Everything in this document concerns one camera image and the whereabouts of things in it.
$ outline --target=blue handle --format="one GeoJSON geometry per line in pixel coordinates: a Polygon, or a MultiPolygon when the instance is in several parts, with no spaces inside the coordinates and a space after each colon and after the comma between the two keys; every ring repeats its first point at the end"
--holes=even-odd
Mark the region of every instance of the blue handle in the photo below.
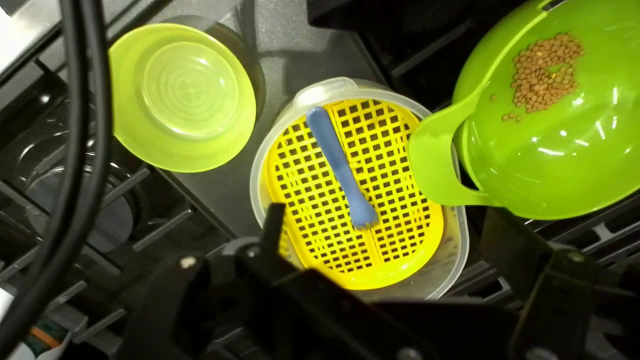
{"type": "Polygon", "coordinates": [[[329,164],[333,166],[347,200],[350,204],[352,222],[356,228],[367,228],[379,219],[376,209],[369,204],[365,194],[358,188],[358,182],[348,166],[348,159],[342,151],[342,145],[339,141],[336,130],[333,126],[330,116],[325,108],[313,108],[307,113],[307,123],[316,136],[319,145],[323,147],[329,164]]]}

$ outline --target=black wire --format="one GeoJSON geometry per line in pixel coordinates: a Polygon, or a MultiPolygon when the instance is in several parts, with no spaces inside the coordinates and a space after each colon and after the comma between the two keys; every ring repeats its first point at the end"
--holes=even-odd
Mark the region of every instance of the black wire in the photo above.
{"type": "Polygon", "coordinates": [[[45,239],[38,247],[36,260],[30,265],[30,276],[26,277],[26,287],[30,287],[43,273],[45,265],[53,260],[64,232],[69,230],[78,196],[83,189],[85,161],[87,161],[87,140],[89,140],[89,63],[85,56],[87,40],[83,31],[81,8],[73,1],[60,1],[64,44],[69,58],[69,96],[70,96],[70,117],[69,117],[69,140],[66,140],[66,159],[64,159],[64,179],[53,209],[45,239]]]}
{"type": "MultiPolygon", "coordinates": [[[[74,5],[74,0],[63,0],[64,5],[74,5]]],[[[81,0],[85,33],[91,52],[91,63],[97,75],[97,141],[94,141],[94,172],[89,179],[89,188],[83,194],[77,209],[77,217],[69,230],[69,236],[60,243],[59,252],[51,260],[47,271],[38,281],[18,291],[14,318],[8,316],[0,324],[0,355],[6,358],[29,327],[38,320],[51,299],[53,286],[64,277],[74,258],[85,245],[97,214],[101,209],[102,191],[108,174],[110,134],[113,134],[113,96],[110,96],[110,68],[107,54],[107,37],[102,31],[104,15],[102,8],[94,0],[81,0]]]]}

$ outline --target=green bowl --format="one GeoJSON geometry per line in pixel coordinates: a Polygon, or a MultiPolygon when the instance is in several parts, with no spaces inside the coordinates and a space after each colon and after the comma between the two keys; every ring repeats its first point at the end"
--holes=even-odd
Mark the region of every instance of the green bowl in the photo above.
{"type": "Polygon", "coordinates": [[[149,23],[110,48],[114,134],[145,161],[205,172],[248,141],[257,97],[238,58],[183,23],[149,23]]]}
{"type": "Polygon", "coordinates": [[[610,206],[640,188],[640,1],[528,1],[468,58],[455,104],[410,140],[422,191],[447,206],[504,206],[560,219],[610,206]],[[585,54],[576,90],[543,112],[514,106],[514,58],[568,31],[585,54]],[[461,183],[453,144],[479,189],[461,183]]]}

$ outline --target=yellow strainer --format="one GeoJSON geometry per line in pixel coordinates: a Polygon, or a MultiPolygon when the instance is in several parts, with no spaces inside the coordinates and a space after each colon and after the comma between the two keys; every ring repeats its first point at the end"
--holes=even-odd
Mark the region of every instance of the yellow strainer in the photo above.
{"type": "Polygon", "coordinates": [[[352,228],[341,182],[298,117],[275,140],[263,166],[268,200],[286,204],[283,245],[290,243],[303,265],[344,287],[397,283],[433,258],[445,232],[443,207],[420,194],[409,168],[407,144],[420,121],[379,99],[342,99],[326,110],[379,224],[352,228]]]}

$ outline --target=grain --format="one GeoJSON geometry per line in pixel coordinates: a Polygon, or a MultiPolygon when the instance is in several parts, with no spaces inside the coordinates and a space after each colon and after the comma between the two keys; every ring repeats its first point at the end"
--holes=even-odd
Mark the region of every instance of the grain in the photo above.
{"type": "Polygon", "coordinates": [[[563,99],[576,87],[576,62],[583,54],[583,44],[566,31],[525,48],[516,56],[514,104],[540,112],[563,99]]]}

